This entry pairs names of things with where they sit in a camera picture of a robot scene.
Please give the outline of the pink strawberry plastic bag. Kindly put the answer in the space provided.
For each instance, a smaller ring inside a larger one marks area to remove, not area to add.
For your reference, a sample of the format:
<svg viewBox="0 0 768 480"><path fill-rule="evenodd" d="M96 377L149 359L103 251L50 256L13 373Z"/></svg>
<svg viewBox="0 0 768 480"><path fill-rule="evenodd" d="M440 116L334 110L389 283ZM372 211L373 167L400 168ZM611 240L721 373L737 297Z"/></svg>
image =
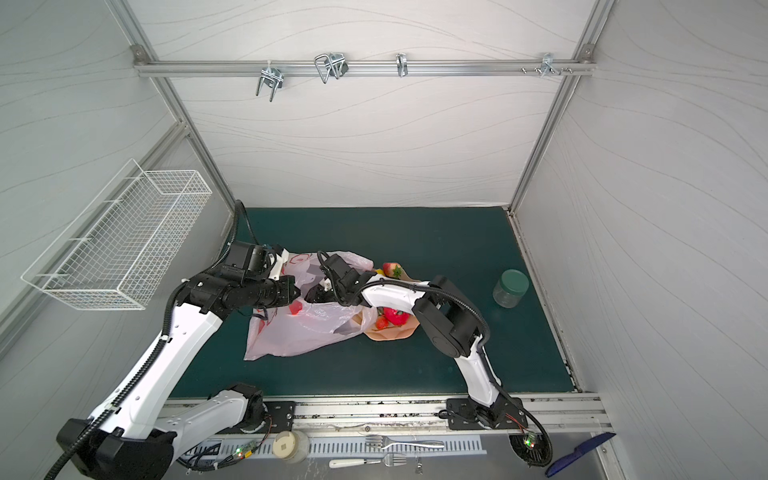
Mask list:
<svg viewBox="0 0 768 480"><path fill-rule="evenodd" d="M358 271L373 270L372 260L347 251L339 254ZM288 307L270 308L267 320L249 322L244 360L255 361L266 355L291 357L338 343L364 333L378 317L374 308L345 307L335 302L308 303L303 296L324 278L316 253L290 254L282 273L295 277L301 297Z"/></svg>

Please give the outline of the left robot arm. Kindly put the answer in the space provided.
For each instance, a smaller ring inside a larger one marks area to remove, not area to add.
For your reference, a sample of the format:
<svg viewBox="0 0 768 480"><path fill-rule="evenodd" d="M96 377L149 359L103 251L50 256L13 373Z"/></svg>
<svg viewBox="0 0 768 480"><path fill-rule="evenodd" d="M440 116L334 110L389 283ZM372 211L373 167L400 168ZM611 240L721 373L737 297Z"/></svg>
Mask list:
<svg viewBox="0 0 768 480"><path fill-rule="evenodd" d="M232 313L267 312L299 298L294 278L283 272L288 260L288 251L278 244L229 238L212 265L172 291L154 344L116 390L87 418L72 418L60 429L56 441L62 454L46 478L73 464L90 479L160 479L211 435L268 423L261 390L242 383L168 423L159 415L197 353Z"/></svg>

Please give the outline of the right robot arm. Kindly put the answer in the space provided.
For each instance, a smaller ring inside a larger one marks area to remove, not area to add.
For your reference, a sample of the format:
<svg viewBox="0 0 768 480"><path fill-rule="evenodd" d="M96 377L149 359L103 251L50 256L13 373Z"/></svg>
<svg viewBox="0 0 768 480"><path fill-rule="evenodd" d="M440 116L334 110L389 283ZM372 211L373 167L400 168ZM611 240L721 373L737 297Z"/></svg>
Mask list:
<svg viewBox="0 0 768 480"><path fill-rule="evenodd" d="M506 392L485 351L490 327L470 300L444 276L431 282L388 278L358 271L338 254L317 253L326 296L342 306L365 306L416 318L431 344L452 358L467 387L468 423L483 428L528 428L522 402Z"/></svg>

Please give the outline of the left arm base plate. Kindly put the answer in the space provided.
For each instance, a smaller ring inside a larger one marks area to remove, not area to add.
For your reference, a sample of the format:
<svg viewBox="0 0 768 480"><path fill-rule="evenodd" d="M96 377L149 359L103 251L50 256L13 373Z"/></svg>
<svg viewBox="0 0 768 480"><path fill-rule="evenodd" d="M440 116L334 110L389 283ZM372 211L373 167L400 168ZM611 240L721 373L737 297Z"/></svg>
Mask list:
<svg viewBox="0 0 768 480"><path fill-rule="evenodd" d="M291 431L296 403L292 401L266 401L251 407L236 426L240 433L265 434Z"/></svg>

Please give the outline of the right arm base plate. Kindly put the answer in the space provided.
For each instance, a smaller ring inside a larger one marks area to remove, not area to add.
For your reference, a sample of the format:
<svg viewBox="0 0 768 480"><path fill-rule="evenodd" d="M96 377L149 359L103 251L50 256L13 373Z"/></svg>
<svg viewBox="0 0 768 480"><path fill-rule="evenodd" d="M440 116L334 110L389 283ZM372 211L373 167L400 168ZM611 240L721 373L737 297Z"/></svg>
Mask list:
<svg viewBox="0 0 768 480"><path fill-rule="evenodd" d="M507 399L499 396L486 407L469 397L446 400L445 408L438 417L448 422L450 430L509 430L527 429L528 422L520 398Z"/></svg>

